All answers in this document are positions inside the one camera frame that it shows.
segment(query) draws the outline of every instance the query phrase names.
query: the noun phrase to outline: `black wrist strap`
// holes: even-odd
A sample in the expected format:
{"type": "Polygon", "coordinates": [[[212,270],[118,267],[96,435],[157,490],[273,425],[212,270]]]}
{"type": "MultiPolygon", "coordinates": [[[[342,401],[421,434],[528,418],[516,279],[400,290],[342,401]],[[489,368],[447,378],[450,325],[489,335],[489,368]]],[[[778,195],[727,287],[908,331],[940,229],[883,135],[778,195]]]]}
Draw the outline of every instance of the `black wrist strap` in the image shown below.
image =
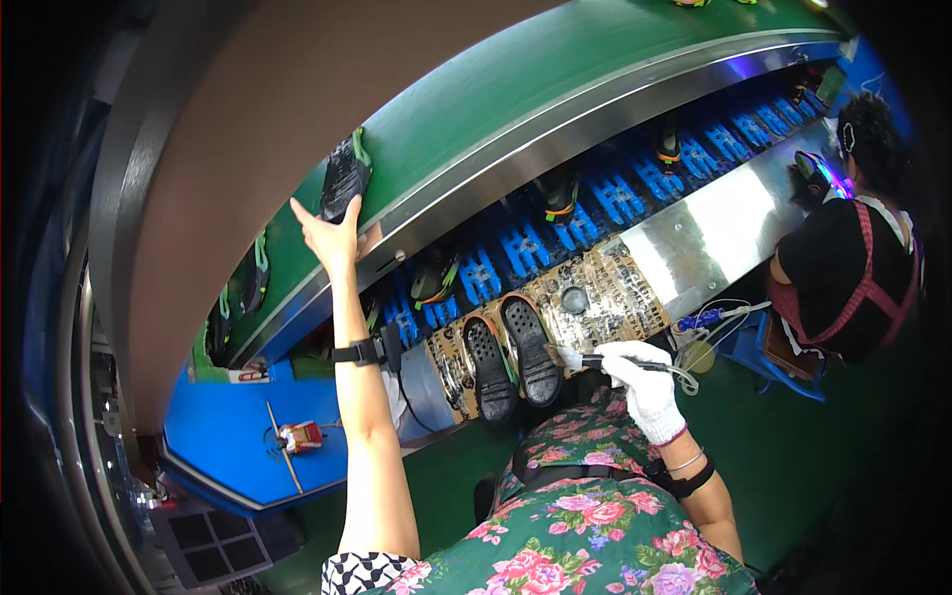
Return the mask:
{"type": "Polygon", "coordinates": [[[648,479],[657,484],[658,487],[678,500],[683,500],[693,494],[695,489],[706,484],[707,480],[714,475],[714,459],[710,455],[706,456],[707,465],[691,479],[671,479],[671,474],[667,472],[667,467],[664,466],[664,460],[662,459],[652,461],[645,469],[645,473],[647,473],[648,479]]]}
{"type": "Polygon", "coordinates": [[[368,366],[380,362],[377,347],[373,339],[364,339],[351,343],[350,347],[334,348],[330,352],[330,361],[334,364],[353,362],[356,366],[368,366]]]}

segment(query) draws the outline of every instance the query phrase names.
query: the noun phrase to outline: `green floral shirt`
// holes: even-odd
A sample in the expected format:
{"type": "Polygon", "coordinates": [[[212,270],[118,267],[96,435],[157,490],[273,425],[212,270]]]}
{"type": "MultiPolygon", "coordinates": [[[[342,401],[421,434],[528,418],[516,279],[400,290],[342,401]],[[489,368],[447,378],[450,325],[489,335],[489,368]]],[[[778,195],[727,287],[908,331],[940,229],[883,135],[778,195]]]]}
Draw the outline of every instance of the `green floral shirt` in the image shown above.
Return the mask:
{"type": "Polygon", "coordinates": [[[608,465],[642,476],[562,480],[512,497],[523,485],[510,463],[488,520],[368,593],[756,593],[746,569],[646,479],[642,467],[658,453],[630,421],[624,398],[601,387],[590,404],[559,413],[521,447],[530,467],[608,465]]]}

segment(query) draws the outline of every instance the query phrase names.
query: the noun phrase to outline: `silver bangle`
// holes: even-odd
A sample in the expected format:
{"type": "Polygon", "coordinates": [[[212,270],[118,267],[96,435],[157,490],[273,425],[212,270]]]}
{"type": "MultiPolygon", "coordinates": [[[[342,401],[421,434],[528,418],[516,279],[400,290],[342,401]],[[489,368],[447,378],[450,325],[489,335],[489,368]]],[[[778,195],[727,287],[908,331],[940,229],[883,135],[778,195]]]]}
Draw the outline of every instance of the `silver bangle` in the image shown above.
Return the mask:
{"type": "Polygon", "coordinates": [[[704,454],[704,447],[701,446],[701,452],[699,452],[696,457],[694,457],[693,459],[691,459],[690,461],[688,461],[687,463],[685,463],[685,464],[683,464],[683,465],[678,465],[678,466],[674,467],[673,469],[669,469],[667,472],[670,473],[671,471],[677,471],[678,469],[683,469],[683,468],[685,468],[686,466],[688,466],[688,465],[694,463],[695,461],[697,461],[698,459],[700,459],[700,458],[701,458],[701,455],[703,455],[703,454],[704,454]]]}

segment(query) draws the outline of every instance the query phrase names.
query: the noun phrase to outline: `glue brush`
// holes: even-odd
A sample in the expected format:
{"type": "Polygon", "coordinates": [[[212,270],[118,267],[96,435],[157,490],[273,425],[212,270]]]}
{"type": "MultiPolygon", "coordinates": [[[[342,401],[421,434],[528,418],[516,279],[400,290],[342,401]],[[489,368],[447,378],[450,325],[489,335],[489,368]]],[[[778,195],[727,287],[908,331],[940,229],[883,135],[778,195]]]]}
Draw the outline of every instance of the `glue brush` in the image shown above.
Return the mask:
{"type": "MultiPolygon", "coordinates": [[[[558,367],[567,367],[571,370],[582,369],[583,367],[602,369],[603,355],[597,353],[580,353],[572,347],[565,345],[548,344],[545,345],[544,349],[549,359],[552,360],[552,363],[558,367]]],[[[651,372],[668,372],[672,368],[667,364],[661,364],[659,362],[643,362],[633,357],[622,357],[635,366],[651,372]]]]}

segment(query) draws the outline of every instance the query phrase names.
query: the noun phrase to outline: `stick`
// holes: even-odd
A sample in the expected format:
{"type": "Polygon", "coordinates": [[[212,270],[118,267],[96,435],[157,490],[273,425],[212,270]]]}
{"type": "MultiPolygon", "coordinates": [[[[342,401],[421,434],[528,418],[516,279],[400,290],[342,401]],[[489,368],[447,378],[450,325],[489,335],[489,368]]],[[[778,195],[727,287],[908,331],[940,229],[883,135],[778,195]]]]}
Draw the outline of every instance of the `stick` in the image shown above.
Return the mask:
{"type": "MultiPolygon", "coordinates": [[[[274,435],[278,436],[278,424],[274,421],[274,413],[271,411],[271,401],[265,401],[265,405],[268,406],[268,415],[271,416],[271,425],[274,426],[274,435]]],[[[285,455],[285,463],[288,464],[288,471],[291,472],[291,479],[294,480],[294,484],[298,487],[298,493],[303,494],[304,491],[301,489],[301,482],[297,481],[297,473],[294,472],[294,467],[291,466],[291,459],[288,457],[288,452],[282,448],[281,454],[285,455]]]]}

